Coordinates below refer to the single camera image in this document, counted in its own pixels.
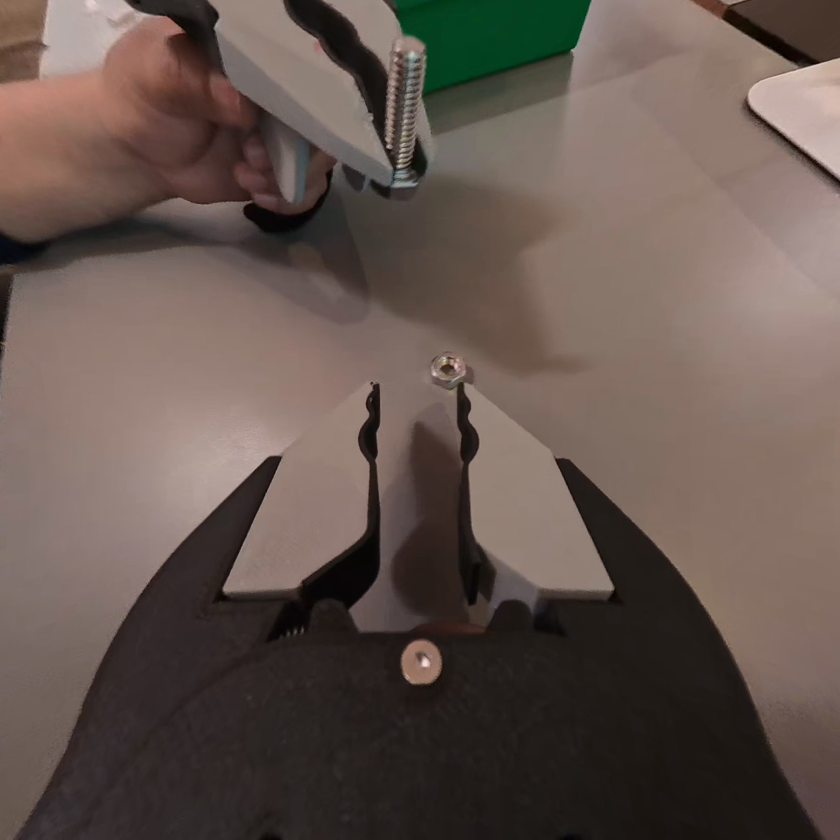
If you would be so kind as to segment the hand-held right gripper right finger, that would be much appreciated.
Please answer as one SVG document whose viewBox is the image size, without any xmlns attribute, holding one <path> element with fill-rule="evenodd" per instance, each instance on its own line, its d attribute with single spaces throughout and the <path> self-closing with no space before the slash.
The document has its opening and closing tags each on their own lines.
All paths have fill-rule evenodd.
<svg viewBox="0 0 840 840">
<path fill-rule="evenodd" d="M 608 601 L 614 584 L 552 451 L 473 385 L 456 404 L 466 603 Z"/>
</svg>

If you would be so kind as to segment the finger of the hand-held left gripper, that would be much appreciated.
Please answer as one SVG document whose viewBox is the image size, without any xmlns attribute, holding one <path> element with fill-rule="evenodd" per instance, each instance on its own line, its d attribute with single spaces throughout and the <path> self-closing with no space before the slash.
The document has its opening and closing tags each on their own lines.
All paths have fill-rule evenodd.
<svg viewBox="0 0 840 840">
<path fill-rule="evenodd" d="M 435 145 L 425 102 L 420 98 L 413 116 L 398 115 L 399 109 L 387 106 L 385 118 L 394 113 L 393 148 L 385 145 L 390 170 L 380 178 L 373 178 L 347 163 L 341 173 L 350 188 L 357 193 L 374 193 L 384 199 L 411 199 L 424 184 L 434 162 Z"/>
<path fill-rule="evenodd" d="M 216 1 L 234 87 L 337 162 L 381 186 L 386 65 L 401 27 L 382 1 Z"/>
</svg>

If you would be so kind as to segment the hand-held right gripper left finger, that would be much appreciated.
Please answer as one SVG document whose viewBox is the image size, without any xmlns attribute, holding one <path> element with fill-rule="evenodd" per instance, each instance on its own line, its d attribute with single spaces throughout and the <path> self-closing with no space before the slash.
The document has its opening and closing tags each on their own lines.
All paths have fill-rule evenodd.
<svg viewBox="0 0 840 840">
<path fill-rule="evenodd" d="M 351 608 L 380 571 L 381 389 L 364 383 L 281 455 L 224 595 Z"/>
</svg>

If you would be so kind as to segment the long silver bolt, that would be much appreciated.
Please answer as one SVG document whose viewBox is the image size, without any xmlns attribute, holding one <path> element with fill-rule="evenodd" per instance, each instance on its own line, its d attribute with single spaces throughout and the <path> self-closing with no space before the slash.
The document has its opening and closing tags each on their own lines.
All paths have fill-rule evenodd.
<svg viewBox="0 0 840 840">
<path fill-rule="evenodd" d="M 427 51 L 418 38 L 402 35 L 392 45 L 385 97 L 385 148 L 392 163 L 386 196 L 411 197 L 421 180 L 415 164 L 421 124 Z"/>
</svg>

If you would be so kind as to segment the green plastic bin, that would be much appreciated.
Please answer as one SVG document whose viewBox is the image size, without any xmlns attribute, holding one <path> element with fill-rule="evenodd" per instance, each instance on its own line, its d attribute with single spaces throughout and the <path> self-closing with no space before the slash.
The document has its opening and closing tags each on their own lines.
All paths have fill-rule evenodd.
<svg viewBox="0 0 840 840">
<path fill-rule="evenodd" d="M 577 46 L 590 1 L 395 1 L 405 34 L 425 43 L 425 93 Z"/>
</svg>

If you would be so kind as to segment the person's left forearm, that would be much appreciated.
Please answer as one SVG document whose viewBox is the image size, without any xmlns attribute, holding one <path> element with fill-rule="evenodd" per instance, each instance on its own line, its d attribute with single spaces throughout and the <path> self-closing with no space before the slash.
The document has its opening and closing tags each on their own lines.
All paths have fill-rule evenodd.
<svg viewBox="0 0 840 840">
<path fill-rule="evenodd" d="M 2 85 L 2 267 L 104 221 L 99 103 L 91 73 Z"/>
</svg>

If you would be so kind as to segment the person's left hand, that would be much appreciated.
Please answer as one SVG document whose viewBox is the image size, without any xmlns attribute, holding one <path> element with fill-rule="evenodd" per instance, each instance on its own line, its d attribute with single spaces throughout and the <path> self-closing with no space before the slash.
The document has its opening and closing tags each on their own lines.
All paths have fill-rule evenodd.
<svg viewBox="0 0 840 840">
<path fill-rule="evenodd" d="M 250 202 L 298 215 L 327 194 L 333 158 L 314 151 L 300 204 L 280 194 L 259 135 L 259 110 L 170 19 L 149 17 L 122 36 L 101 67 L 104 117 L 163 200 Z"/>
</svg>

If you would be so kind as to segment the document stand with wooden board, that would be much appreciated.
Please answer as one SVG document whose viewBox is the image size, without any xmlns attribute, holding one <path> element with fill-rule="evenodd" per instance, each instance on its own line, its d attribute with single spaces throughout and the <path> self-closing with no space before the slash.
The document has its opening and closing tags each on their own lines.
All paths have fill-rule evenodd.
<svg viewBox="0 0 840 840">
<path fill-rule="evenodd" d="M 760 80 L 750 110 L 834 179 L 839 179 L 839 59 Z"/>
</svg>

